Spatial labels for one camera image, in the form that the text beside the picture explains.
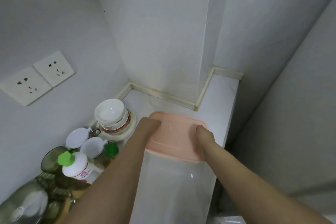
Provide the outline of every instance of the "forearm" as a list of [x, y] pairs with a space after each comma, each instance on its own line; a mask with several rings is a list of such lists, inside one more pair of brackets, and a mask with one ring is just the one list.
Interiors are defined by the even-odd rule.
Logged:
[[218, 144], [207, 145], [204, 154], [248, 224], [330, 223], [313, 209], [263, 181]]
[[129, 223], [137, 192], [145, 135], [134, 133], [116, 159], [82, 196], [64, 224]]

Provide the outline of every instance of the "pink lid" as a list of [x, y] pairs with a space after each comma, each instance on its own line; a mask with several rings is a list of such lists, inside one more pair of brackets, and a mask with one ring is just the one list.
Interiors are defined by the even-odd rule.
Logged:
[[188, 162], [201, 162], [201, 151], [195, 141], [197, 125], [207, 125], [201, 120], [168, 112], [153, 112], [149, 118], [162, 121], [150, 137], [146, 150], [150, 153]]

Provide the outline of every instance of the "white bottle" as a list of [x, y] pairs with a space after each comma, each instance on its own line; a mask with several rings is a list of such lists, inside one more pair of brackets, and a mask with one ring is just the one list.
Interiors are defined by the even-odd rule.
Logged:
[[58, 156], [58, 163], [63, 166], [62, 172], [65, 176], [90, 184], [104, 171], [82, 152], [71, 154], [66, 151]]

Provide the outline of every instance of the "green bottle cap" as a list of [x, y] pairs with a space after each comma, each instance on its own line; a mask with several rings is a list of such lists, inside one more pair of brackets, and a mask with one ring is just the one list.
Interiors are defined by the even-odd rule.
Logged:
[[75, 162], [75, 158], [76, 157], [72, 155], [70, 152], [65, 151], [64, 153], [58, 156], [57, 162], [61, 166], [68, 167], [68, 166], [71, 166]]
[[108, 143], [105, 145], [105, 151], [110, 158], [115, 157], [119, 153], [117, 143]]

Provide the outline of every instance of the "electrical outlet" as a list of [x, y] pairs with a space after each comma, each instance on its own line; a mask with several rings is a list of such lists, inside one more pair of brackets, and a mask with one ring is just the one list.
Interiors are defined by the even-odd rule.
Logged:
[[36, 62], [33, 66], [53, 87], [75, 73], [69, 62], [59, 51]]
[[1, 82], [0, 89], [20, 104], [28, 105], [52, 87], [35, 69], [28, 67]]

